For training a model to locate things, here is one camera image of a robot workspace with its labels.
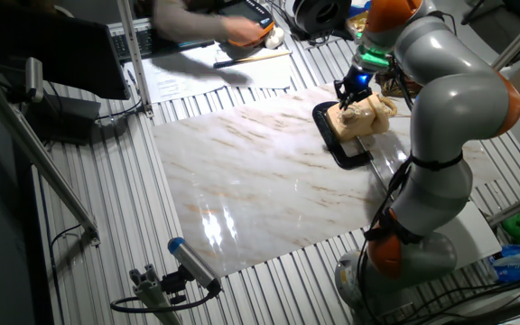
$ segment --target gray robot arm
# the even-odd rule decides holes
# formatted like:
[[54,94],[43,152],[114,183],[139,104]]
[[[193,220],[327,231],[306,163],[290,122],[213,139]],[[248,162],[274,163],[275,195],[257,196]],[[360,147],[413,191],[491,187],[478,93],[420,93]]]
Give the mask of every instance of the gray robot arm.
[[[382,17],[395,17],[393,8],[410,9],[410,17],[386,27]],[[383,59],[394,51],[398,67],[424,88],[412,107],[411,157],[397,172],[405,180],[402,189],[379,210],[375,229],[367,233],[366,258],[350,252],[337,265],[337,289],[351,306],[362,299],[358,292],[394,293],[455,269],[452,243],[434,230],[455,218],[469,198],[472,172],[462,146],[503,134],[520,116],[515,88],[432,10],[428,0],[373,0],[357,41],[351,71],[385,70]],[[362,260],[369,263],[363,267]]]

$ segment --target table surface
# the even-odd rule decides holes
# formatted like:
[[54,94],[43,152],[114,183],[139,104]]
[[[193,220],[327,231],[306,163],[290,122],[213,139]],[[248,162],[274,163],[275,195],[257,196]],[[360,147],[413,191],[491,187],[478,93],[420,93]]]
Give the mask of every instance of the table surface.
[[[464,2],[441,1],[444,12],[462,19]],[[285,25],[276,15],[280,25]],[[465,35],[468,26],[457,26],[459,37],[469,47]],[[288,91],[313,88],[341,79],[349,68],[356,50],[353,42],[331,37],[319,47],[297,42],[285,35],[283,47],[292,51],[292,87]],[[133,106],[139,98],[132,86],[127,102],[104,100],[74,88],[56,85],[61,96],[96,100],[100,115],[114,114]],[[55,323],[61,323],[58,303],[66,323],[81,324],[155,324],[151,315],[128,315],[112,312],[109,302],[133,296],[128,271],[153,264],[159,275],[177,270],[177,261],[166,250],[172,237],[183,236],[172,204],[164,168],[157,159],[152,136],[154,125],[229,110],[234,106],[254,103],[284,94],[284,90],[256,88],[223,88],[201,96],[161,103],[153,107],[153,118],[132,114],[128,118],[106,119],[94,128],[92,144],[75,146],[55,144],[53,160],[81,197],[86,209],[96,218],[102,244],[82,246],[83,231],[75,229],[55,243],[59,292],[50,281],[50,294]],[[486,215],[498,213],[520,200],[520,144],[511,132],[481,142],[501,171],[502,179],[478,186],[471,199]],[[49,224],[50,236],[42,231],[44,243],[66,228],[77,225],[65,206],[45,182],[38,192],[40,225]],[[506,239],[499,233],[503,243]],[[224,291],[217,299],[181,311],[184,324],[352,324],[348,306],[341,301],[334,285],[334,268],[347,251],[361,247],[360,229],[307,246],[302,250],[278,256],[260,265],[222,277]],[[49,252],[44,246],[46,268],[51,273]],[[401,309],[385,321],[402,319],[414,307],[431,300],[446,290],[471,285],[490,284],[483,263],[476,263],[436,282],[424,283],[411,290],[413,306]],[[451,305],[475,292],[457,292],[439,299],[442,306]],[[189,302],[202,299],[206,292],[195,282],[185,292]]]
[[[220,275],[369,224],[383,198],[375,171],[339,168],[312,119],[334,99],[325,85],[153,129],[184,237]],[[410,151],[410,118],[392,123],[363,138],[384,182]],[[499,177],[478,142],[465,156],[475,185]]]

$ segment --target pencil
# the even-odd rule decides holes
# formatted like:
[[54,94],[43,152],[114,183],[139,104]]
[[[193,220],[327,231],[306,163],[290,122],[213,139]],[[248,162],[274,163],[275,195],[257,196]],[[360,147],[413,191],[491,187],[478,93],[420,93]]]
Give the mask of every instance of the pencil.
[[291,51],[279,51],[277,53],[271,53],[271,54],[266,54],[266,55],[261,55],[261,56],[244,58],[244,59],[226,60],[226,61],[221,61],[221,62],[214,63],[214,69],[221,69],[221,68],[225,68],[225,67],[231,67],[233,65],[237,65],[237,64],[240,64],[240,63],[248,63],[248,62],[255,62],[255,61],[258,61],[258,60],[272,59],[272,58],[277,58],[277,57],[280,57],[280,56],[283,56],[283,55],[290,55],[290,54],[292,54]]

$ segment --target marble slab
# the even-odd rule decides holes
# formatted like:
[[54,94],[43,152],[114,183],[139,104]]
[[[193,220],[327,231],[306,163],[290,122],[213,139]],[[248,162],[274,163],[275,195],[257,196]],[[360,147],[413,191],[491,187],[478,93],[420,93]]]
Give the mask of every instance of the marble slab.
[[[326,85],[153,129],[183,235],[219,275],[368,225],[383,193],[373,168],[340,169],[312,120],[335,98]],[[408,119],[366,139],[385,175],[408,153]],[[492,162],[465,156],[492,181]]]

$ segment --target black monitor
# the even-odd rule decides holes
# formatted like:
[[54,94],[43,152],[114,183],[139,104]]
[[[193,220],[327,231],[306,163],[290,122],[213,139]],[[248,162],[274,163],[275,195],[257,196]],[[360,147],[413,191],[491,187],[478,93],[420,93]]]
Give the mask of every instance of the black monitor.
[[0,2],[0,64],[23,69],[30,57],[45,80],[130,98],[107,26]]

